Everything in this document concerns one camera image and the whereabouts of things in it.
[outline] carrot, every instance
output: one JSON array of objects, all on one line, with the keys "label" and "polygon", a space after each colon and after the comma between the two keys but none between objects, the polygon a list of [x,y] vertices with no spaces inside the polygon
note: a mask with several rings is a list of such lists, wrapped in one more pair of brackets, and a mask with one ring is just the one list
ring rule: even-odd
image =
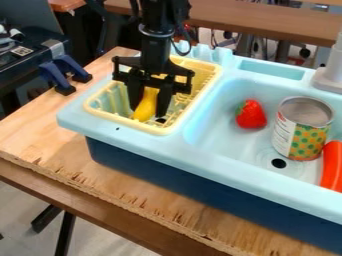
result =
[{"label": "carrot", "polygon": [[331,141],[323,148],[321,187],[342,192],[342,142]]}]

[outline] yellow dish rack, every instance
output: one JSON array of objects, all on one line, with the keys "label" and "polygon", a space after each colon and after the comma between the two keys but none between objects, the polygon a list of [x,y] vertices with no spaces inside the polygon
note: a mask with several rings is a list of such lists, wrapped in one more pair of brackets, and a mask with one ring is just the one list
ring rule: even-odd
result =
[{"label": "yellow dish rack", "polygon": [[[221,66],[195,59],[171,56],[171,60],[180,66],[195,72],[192,79],[191,94],[177,93],[171,100],[164,123],[156,121],[153,116],[145,122],[133,120],[126,86],[122,82],[110,81],[83,103],[84,109],[96,116],[124,124],[154,135],[167,135],[181,123],[185,111],[196,102],[196,98],[204,88],[214,84],[221,74]],[[176,77],[179,82],[185,82],[185,77]]]}]

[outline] drain hole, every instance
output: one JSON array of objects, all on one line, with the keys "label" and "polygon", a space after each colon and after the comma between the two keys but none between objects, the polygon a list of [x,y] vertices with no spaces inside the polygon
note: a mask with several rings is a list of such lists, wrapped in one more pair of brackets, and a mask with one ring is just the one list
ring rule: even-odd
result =
[{"label": "drain hole", "polygon": [[273,159],[272,160],[272,165],[276,168],[283,169],[286,167],[286,162],[283,159]]}]

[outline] plywood tabletop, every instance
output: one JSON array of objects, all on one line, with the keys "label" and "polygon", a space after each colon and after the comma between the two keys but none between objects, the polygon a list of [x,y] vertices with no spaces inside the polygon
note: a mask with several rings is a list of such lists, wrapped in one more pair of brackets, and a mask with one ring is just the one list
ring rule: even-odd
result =
[{"label": "plywood tabletop", "polygon": [[[342,15],[235,0],[191,0],[189,24],[330,47]],[[107,0],[108,11],[130,14],[128,0]]]},{"label": "plywood tabletop", "polygon": [[58,127],[57,111],[112,72],[113,56],[134,53],[115,48],[87,66],[93,81],[73,82],[77,93],[49,90],[1,121],[12,163],[0,160],[0,179],[163,255],[334,255],[99,165],[84,137]]}]

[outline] sticker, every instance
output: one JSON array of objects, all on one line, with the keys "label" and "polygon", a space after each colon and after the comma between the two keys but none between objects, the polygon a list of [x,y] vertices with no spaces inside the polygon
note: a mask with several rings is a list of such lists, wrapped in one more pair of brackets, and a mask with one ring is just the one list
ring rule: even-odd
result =
[{"label": "sticker", "polygon": [[18,46],[16,48],[12,49],[11,52],[16,54],[16,55],[19,55],[21,57],[24,57],[24,56],[32,53],[33,50],[26,48],[26,47],[23,47],[23,46]]}]

